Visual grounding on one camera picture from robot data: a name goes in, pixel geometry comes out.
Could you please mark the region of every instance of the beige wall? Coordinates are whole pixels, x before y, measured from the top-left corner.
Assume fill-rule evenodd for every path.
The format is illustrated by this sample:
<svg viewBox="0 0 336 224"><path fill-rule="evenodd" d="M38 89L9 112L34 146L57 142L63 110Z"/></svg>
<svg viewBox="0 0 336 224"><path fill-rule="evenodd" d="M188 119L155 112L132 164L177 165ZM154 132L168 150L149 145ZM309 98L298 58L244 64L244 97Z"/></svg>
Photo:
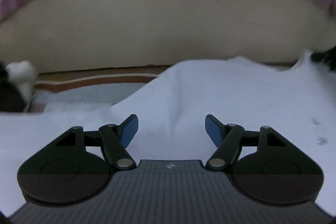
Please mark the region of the beige wall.
<svg viewBox="0 0 336 224"><path fill-rule="evenodd" d="M291 62L336 45L312 0L32 0L0 25L6 62L40 72L244 55Z"/></svg>

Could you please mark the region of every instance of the silver screw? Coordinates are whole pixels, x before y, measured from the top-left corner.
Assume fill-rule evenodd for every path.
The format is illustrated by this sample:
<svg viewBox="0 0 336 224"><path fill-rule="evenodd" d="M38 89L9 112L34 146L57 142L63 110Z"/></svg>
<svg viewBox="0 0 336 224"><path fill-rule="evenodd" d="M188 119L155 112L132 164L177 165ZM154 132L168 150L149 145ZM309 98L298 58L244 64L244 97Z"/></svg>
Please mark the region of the silver screw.
<svg viewBox="0 0 336 224"><path fill-rule="evenodd" d="M130 167L133 164L133 160L130 159L120 159L117 161L119 167Z"/></svg>
<svg viewBox="0 0 336 224"><path fill-rule="evenodd" d="M225 165L225 160L222 160L222 159L211 159L211 160L209 160L209 164L212 167L223 167Z"/></svg>

